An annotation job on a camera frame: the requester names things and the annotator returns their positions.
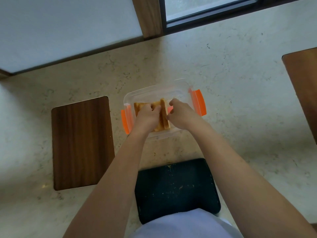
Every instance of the forearm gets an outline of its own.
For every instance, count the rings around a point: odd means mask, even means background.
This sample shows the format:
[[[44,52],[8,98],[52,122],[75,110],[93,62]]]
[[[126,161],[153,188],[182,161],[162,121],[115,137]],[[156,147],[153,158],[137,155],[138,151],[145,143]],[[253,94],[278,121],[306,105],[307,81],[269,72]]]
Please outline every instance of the forearm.
[[[305,218],[208,123],[190,132],[244,237],[316,237]]]
[[[132,131],[64,237],[123,237],[147,134]]]

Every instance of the hand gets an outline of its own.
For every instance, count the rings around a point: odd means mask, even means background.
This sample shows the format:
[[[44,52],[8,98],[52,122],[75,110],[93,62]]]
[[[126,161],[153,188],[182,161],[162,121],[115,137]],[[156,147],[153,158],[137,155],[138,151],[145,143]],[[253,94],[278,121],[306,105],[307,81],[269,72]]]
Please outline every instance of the hand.
[[[132,131],[137,131],[148,135],[159,123],[159,113],[161,106],[158,105],[154,110],[151,104],[145,104],[138,113]]]
[[[170,101],[173,106],[167,119],[180,129],[189,130],[192,126],[203,121],[203,119],[187,104],[174,98]]]

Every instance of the person's left hand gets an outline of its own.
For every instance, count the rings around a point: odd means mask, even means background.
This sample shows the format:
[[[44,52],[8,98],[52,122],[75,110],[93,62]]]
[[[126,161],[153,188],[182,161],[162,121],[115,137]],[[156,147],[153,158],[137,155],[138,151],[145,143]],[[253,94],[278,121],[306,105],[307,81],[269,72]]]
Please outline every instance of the person's left hand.
[[[150,104],[144,105],[138,113],[132,131],[142,132],[148,135],[159,123],[159,113],[161,106],[156,106],[152,110]]]

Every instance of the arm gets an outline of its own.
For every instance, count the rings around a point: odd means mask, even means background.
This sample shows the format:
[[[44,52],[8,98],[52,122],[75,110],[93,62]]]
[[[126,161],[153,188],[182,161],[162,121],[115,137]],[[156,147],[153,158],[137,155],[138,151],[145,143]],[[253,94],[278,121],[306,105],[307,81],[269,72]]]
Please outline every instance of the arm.
[[[159,122],[158,106],[145,105],[133,130],[93,192],[82,205],[64,238],[123,237],[134,196],[142,149]]]
[[[197,141],[244,237],[317,237],[305,218],[253,170],[188,104],[170,102],[168,119]]]

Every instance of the white wall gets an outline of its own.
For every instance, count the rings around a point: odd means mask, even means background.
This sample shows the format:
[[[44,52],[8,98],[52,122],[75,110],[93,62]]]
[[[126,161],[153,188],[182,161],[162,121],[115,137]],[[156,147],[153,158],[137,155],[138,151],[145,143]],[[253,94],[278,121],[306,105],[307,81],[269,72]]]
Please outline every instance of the white wall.
[[[0,30],[8,72],[142,36],[132,0],[0,0]]]

